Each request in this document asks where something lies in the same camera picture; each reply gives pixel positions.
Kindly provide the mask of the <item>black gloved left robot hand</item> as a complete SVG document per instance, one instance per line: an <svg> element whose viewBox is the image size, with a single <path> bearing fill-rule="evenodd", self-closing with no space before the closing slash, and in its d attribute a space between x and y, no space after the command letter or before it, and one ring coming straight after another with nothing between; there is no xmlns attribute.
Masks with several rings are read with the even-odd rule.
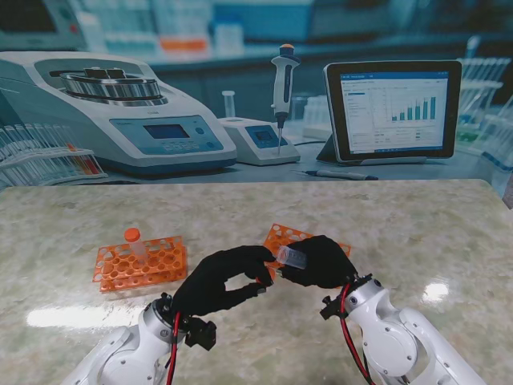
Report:
<svg viewBox="0 0 513 385"><path fill-rule="evenodd" d="M207 256L176 291L171 312L205 316L255 298L273 284L265 264L274 261L273 254L262 245L242 245ZM252 282L227 290L225 283L240 274Z"/></svg>

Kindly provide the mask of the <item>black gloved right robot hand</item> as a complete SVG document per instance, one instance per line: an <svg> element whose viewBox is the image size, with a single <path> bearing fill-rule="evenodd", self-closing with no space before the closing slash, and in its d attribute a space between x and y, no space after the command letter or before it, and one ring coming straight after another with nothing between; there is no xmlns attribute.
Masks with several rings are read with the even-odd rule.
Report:
<svg viewBox="0 0 513 385"><path fill-rule="evenodd" d="M341 246L321 235L291 243L289 248L306 256L306 267L298 269L286 265L279 269L281 276L301 286L335 289L353 281L357 270Z"/></svg>

